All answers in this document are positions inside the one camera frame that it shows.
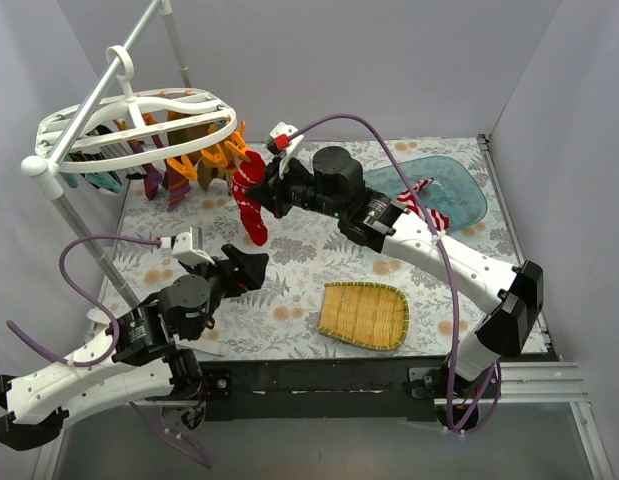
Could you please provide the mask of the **red white patterned sock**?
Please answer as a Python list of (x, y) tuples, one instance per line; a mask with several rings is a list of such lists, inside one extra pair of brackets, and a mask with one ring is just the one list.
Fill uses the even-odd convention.
[(247, 191), (258, 185), (265, 175), (265, 163), (256, 151), (247, 149), (231, 179), (233, 198), (240, 212), (240, 220), (252, 242), (257, 246), (268, 240), (268, 230), (261, 216), (261, 205), (247, 197)]

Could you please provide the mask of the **mustard yellow sock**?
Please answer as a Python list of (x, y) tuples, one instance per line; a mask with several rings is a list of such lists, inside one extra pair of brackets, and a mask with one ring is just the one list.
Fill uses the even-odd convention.
[[(184, 144), (216, 133), (224, 125), (225, 123), (221, 121), (172, 130), (167, 133), (168, 142), (170, 146)], [(168, 158), (166, 164), (186, 180), (196, 181), (205, 191), (214, 179), (221, 179), (230, 184), (231, 177), (240, 163), (247, 159), (245, 127), (245, 121), (241, 121), (237, 130), (227, 139), (203, 150)]]

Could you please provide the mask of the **white round clip hanger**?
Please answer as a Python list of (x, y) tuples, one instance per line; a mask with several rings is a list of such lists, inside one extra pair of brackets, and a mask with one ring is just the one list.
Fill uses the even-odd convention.
[(135, 92), (131, 85), (135, 69), (128, 51), (114, 45), (107, 49), (106, 56), (121, 62), (122, 71), (116, 78), (122, 93), (99, 101), (77, 138), (70, 143), (71, 153), (95, 154), (105, 146), (150, 139), (172, 130), (221, 121), (225, 125), (216, 133), (180, 145), (155, 147), (104, 160), (64, 160), (56, 168), (58, 172), (86, 174), (137, 167), (206, 149), (225, 140), (237, 129), (236, 111), (214, 94), (198, 88)]

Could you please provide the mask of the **red white striped sock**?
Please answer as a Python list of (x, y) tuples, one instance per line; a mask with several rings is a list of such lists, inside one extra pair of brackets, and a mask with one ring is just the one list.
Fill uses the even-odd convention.
[[(411, 187), (412, 191), (409, 189), (403, 190), (398, 196), (397, 200), (403, 203), (410, 211), (413, 211), (420, 217), (422, 220), (425, 220), (424, 212), (427, 212), (431, 217), (433, 224), (435, 225), (438, 231), (446, 230), (450, 226), (450, 219), (447, 215), (436, 210), (434, 208), (430, 208), (425, 200), (421, 197), (423, 193), (427, 193), (427, 188), (434, 184), (435, 178), (429, 177), (421, 180), (417, 180), (416, 183)], [(422, 206), (418, 206), (416, 201), (414, 200), (414, 194), (417, 194), (421, 200)]]

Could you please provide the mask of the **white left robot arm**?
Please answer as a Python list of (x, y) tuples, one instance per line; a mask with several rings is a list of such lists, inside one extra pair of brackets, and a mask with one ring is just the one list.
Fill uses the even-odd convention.
[(197, 266), (149, 295), (85, 345), (25, 376), (0, 375), (0, 443), (26, 451), (65, 428), (147, 398), (189, 400), (206, 380), (190, 349), (215, 325), (220, 303), (262, 287), (269, 256), (226, 244), (224, 258)]

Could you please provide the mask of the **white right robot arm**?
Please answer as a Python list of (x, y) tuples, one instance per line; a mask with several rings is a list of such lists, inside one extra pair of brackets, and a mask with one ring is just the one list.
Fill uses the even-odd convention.
[(369, 188), (361, 164), (344, 148), (319, 150), (311, 169), (291, 159), (281, 173), (279, 164), (274, 160), (266, 167), (263, 179), (248, 188), (249, 199), (277, 218), (293, 207), (334, 217), (350, 241), (448, 281), (484, 312), (442, 369), (449, 395), (468, 395), (495, 361), (521, 354), (543, 306), (538, 264), (514, 266), (431, 232), (406, 205)]

